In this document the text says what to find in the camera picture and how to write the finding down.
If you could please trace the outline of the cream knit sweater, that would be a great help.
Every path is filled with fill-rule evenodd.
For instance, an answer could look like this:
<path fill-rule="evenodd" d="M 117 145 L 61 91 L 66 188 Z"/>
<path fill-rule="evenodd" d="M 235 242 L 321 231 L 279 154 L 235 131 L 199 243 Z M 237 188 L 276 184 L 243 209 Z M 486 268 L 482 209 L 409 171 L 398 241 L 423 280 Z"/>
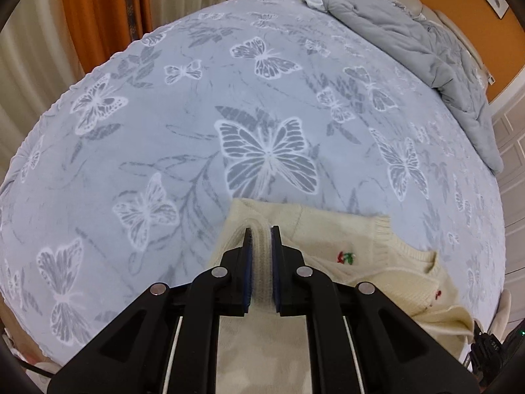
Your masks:
<path fill-rule="evenodd" d="M 234 199 L 209 266 L 254 242 L 253 291 L 246 317 L 221 319 L 219 393 L 309 393 L 310 358 L 303 317 L 279 317 L 272 298 L 270 229 L 302 252 L 310 267 L 346 286 L 369 281 L 425 329 L 455 359 L 473 338 L 473 318 L 436 252 L 404 243 L 386 216 L 326 212 L 295 204 Z"/>

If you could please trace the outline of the grey butterfly bed sheet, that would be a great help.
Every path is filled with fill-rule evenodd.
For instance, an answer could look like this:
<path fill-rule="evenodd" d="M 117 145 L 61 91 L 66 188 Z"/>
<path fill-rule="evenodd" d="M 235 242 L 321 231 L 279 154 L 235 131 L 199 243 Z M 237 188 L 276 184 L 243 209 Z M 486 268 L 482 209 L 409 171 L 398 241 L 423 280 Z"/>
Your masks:
<path fill-rule="evenodd" d="M 65 364 L 147 286 L 202 271 L 236 197 L 386 215 L 493 319 L 495 176 L 439 92 L 302 0 L 196 12 L 62 94 L 1 187 L 2 292 Z"/>

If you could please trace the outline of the white panelled wardrobe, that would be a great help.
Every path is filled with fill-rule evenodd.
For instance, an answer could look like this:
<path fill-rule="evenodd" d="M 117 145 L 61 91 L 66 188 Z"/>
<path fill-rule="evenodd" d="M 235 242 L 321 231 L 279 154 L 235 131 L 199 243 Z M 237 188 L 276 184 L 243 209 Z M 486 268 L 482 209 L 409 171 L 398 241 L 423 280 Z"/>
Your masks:
<path fill-rule="evenodd" d="M 494 120 L 496 143 L 505 165 L 496 179 L 505 221 L 504 288 L 511 293 L 507 334 L 524 319 L 524 123 L 524 91 L 520 91 Z"/>

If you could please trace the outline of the grey quilted duvet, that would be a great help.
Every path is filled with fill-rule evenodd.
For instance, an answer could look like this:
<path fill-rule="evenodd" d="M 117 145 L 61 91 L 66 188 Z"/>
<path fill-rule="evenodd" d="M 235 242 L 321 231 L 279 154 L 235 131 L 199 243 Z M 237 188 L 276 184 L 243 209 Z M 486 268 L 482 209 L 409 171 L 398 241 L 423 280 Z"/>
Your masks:
<path fill-rule="evenodd" d="M 489 103 L 468 51 L 432 20 L 414 16 L 398 0 L 304 0 L 397 60 L 431 89 L 465 131 L 493 173 L 504 170 Z"/>

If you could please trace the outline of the cream sheer curtain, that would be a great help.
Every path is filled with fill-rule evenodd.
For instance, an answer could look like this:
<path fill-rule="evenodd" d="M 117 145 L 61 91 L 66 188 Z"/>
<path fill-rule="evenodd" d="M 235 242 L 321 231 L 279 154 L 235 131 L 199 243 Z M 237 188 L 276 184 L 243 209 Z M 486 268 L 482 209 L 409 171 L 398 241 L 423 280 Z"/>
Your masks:
<path fill-rule="evenodd" d="M 153 29 L 225 0 L 150 0 Z M 62 0 L 1 0 L 1 170 L 39 116 L 85 74 Z"/>

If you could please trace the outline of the orange curtain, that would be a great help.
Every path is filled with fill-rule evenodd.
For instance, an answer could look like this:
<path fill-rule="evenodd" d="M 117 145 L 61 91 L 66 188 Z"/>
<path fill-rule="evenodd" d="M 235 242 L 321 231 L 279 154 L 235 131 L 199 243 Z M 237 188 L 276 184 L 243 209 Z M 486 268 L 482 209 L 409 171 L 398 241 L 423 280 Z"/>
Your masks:
<path fill-rule="evenodd" d="M 153 30 L 150 0 L 62 0 L 85 73 Z"/>

